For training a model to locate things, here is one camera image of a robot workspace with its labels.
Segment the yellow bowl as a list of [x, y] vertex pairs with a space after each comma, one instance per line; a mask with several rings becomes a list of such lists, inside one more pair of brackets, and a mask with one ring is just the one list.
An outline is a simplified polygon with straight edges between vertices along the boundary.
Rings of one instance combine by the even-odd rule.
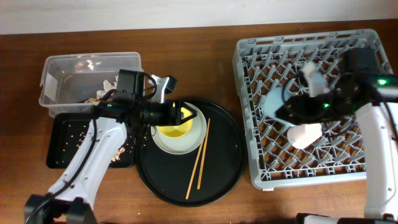
[[193, 120], [190, 119], [178, 126], [156, 126], [156, 129], [167, 138], [180, 138], [191, 129]]

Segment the pink cup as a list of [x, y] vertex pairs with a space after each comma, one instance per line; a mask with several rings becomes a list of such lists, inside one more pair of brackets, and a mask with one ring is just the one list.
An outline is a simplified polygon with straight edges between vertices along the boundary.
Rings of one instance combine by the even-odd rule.
[[321, 136], [322, 126], [320, 123], [292, 126], [287, 131], [287, 139], [297, 149], [305, 149]]

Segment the blue cup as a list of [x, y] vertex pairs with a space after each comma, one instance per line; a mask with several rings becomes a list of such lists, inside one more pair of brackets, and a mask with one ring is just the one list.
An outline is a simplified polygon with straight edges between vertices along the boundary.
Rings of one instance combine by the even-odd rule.
[[275, 113], [280, 107], [283, 107], [283, 105], [284, 103], [282, 101], [282, 87], [277, 87], [265, 95], [265, 102], [262, 105], [263, 115], [266, 115], [270, 119], [273, 119], [289, 127], [295, 126], [288, 121], [277, 118]]

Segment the wooden chopstick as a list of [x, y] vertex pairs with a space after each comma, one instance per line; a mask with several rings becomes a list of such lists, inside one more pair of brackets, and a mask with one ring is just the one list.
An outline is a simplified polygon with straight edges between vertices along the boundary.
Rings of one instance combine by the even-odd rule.
[[201, 155], [200, 173], [198, 176], [197, 190], [201, 189], [201, 181], [202, 181], [202, 177], [203, 177], [203, 169], [204, 169], [205, 155], [206, 155], [206, 149], [207, 149], [207, 144], [208, 144], [208, 136], [209, 136], [209, 131], [210, 131], [210, 123], [211, 123], [211, 119], [208, 118], [207, 127], [206, 127], [206, 136], [204, 139], [202, 155]]
[[185, 196], [186, 200], [188, 200], [189, 196], [190, 196], [190, 192], [191, 192], [192, 184], [193, 184], [193, 179], [195, 177], [195, 172], [196, 172], [198, 161], [199, 161], [199, 158], [200, 158], [200, 155], [201, 155], [201, 150], [203, 148], [203, 143], [204, 143], [204, 140], [200, 144], [199, 150], [197, 152], [197, 156], [196, 156], [196, 159], [195, 159], [195, 163], [194, 163], [194, 166], [193, 166], [192, 174], [191, 174], [190, 181], [189, 181], [189, 184], [188, 184], [188, 189], [187, 189], [186, 196]]

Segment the grey plate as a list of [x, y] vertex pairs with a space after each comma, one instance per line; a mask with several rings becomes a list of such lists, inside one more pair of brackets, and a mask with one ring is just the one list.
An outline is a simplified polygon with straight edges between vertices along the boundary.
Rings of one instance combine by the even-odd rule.
[[206, 135], [206, 119], [204, 114], [195, 105], [186, 102], [192, 109], [197, 111], [197, 116], [192, 119], [193, 125], [187, 134], [180, 138], [168, 138], [160, 133], [156, 127], [150, 128], [150, 135], [156, 146], [169, 154], [186, 154], [192, 152], [203, 142]]

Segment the food scraps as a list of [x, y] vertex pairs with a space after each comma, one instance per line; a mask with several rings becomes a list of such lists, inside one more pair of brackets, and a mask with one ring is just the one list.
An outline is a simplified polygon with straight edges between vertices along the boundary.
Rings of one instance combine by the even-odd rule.
[[124, 152], [125, 152], [125, 148], [124, 148], [124, 147], [119, 148], [119, 149], [116, 151], [116, 153], [114, 154], [114, 156], [112, 157], [111, 161], [112, 161], [112, 162], [120, 161], [120, 160], [121, 160], [121, 159], [120, 159], [120, 156], [121, 156], [121, 154], [124, 153]]

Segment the white napkin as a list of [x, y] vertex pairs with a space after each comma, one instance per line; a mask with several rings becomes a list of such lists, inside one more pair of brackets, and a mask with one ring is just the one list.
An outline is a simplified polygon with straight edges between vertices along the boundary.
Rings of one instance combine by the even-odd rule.
[[103, 89], [102, 90], [98, 90], [96, 92], [96, 99], [99, 100], [100, 98], [104, 97], [104, 95], [110, 91], [110, 90], [115, 90], [117, 87], [118, 82], [109, 82], [108, 80], [105, 80], [103, 82]]

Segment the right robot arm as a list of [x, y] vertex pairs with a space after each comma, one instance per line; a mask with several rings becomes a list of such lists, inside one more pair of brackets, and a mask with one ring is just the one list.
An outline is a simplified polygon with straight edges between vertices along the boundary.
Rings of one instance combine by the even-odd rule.
[[267, 115], [292, 127], [354, 116], [365, 147], [367, 197], [364, 218], [300, 214], [302, 223], [397, 223], [397, 75], [382, 73], [373, 49], [342, 53], [335, 86], [312, 62], [295, 75], [308, 93], [290, 96], [285, 87], [269, 92]]

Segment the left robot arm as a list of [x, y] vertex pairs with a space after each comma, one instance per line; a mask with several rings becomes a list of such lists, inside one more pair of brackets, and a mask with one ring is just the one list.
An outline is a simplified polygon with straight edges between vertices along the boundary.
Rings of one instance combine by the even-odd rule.
[[96, 223], [96, 193], [111, 159], [139, 126], [177, 126], [197, 116], [179, 100], [165, 101], [176, 80], [121, 69], [117, 86], [91, 107], [83, 142], [67, 169], [44, 195], [31, 195], [24, 207], [26, 223]]

